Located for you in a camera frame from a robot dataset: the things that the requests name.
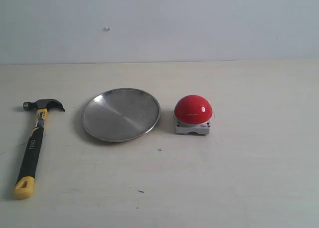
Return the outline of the round stainless steel plate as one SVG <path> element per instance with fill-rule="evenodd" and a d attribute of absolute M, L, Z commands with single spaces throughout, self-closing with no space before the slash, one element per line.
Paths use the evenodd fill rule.
<path fill-rule="evenodd" d="M 126 142 L 151 131 L 160 119 L 160 105 L 148 92 L 117 88 L 94 97 L 83 109 L 82 125 L 93 138 Z"/>

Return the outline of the red dome push button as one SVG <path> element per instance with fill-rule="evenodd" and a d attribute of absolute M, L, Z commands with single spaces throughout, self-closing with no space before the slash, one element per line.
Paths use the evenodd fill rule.
<path fill-rule="evenodd" d="M 199 95 L 185 96 L 177 102 L 173 114 L 176 134 L 210 134 L 214 112 L 206 98 Z"/>

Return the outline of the yellow black claw hammer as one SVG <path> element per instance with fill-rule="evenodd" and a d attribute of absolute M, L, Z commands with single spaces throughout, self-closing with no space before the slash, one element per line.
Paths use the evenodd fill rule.
<path fill-rule="evenodd" d="M 34 193 L 36 168 L 42 146 L 44 125 L 49 110 L 57 109 L 62 112 L 65 111 L 62 103 L 55 99 L 40 99 L 35 102 L 24 102 L 22 107 L 25 111 L 36 110 L 36 119 L 13 190 L 13 196 L 17 200 L 28 199 Z"/>

